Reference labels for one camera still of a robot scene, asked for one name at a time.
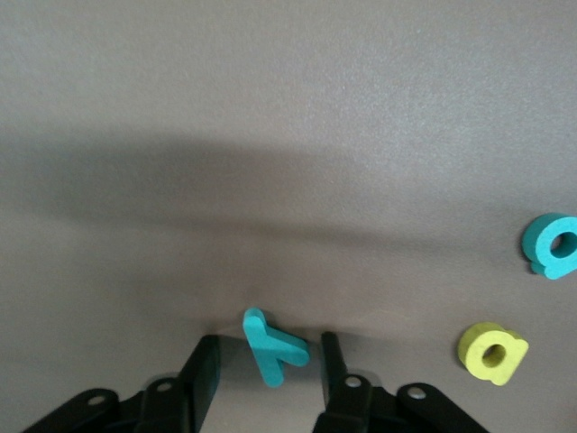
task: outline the table surface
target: table surface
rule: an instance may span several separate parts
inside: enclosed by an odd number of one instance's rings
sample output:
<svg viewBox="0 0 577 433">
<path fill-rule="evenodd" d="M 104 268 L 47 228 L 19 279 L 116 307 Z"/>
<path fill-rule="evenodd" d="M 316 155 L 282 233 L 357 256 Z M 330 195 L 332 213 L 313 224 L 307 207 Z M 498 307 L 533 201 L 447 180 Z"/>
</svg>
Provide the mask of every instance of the table surface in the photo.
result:
<svg viewBox="0 0 577 433">
<path fill-rule="evenodd" d="M 0 424 L 175 372 L 245 309 L 311 341 L 267 389 L 224 348 L 203 431 L 310 431 L 317 342 L 491 432 L 577 429 L 577 274 L 520 236 L 577 215 L 577 2 L 0 5 Z M 456 358 L 494 321 L 504 387 Z"/>
</svg>

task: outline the yellow letter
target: yellow letter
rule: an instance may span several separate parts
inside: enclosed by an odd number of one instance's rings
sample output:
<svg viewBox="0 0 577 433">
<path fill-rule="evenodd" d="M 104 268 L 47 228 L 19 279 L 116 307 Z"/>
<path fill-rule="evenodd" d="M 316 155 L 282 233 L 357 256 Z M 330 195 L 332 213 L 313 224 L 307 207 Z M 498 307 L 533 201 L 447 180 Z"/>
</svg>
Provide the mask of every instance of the yellow letter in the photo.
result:
<svg viewBox="0 0 577 433">
<path fill-rule="evenodd" d="M 473 325 L 459 341 L 459 359 L 469 373 L 502 386 L 508 382 L 529 349 L 519 334 L 496 323 Z"/>
</svg>

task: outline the yellow foam letter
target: yellow foam letter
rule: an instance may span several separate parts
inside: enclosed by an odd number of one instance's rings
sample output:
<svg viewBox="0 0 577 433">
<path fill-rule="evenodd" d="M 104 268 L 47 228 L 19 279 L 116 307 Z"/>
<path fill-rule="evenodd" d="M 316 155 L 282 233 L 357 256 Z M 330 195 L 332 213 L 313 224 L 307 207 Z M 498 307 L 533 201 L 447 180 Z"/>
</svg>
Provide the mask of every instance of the yellow foam letter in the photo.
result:
<svg viewBox="0 0 577 433">
<path fill-rule="evenodd" d="M 502 386 L 525 357 L 529 343 L 496 323 L 481 322 L 465 331 L 459 341 L 459 359 L 469 373 Z"/>
</svg>

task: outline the gray surface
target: gray surface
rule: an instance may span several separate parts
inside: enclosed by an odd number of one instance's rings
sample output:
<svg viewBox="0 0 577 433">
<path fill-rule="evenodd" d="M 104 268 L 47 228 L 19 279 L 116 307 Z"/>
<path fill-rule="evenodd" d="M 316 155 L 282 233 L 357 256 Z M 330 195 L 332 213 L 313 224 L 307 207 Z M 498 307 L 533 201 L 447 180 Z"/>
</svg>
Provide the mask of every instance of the gray surface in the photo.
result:
<svg viewBox="0 0 577 433">
<path fill-rule="evenodd" d="M 128 397 L 258 305 L 343 333 L 390 390 L 494 432 L 574 432 L 576 275 L 518 238 L 577 214 L 577 3 L 0 5 L 0 425 Z M 507 386 L 455 360 L 494 320 Z M 309 431 L 318 361 L 267 390 L 225 348 L 205 432 Z"/>
</svg>

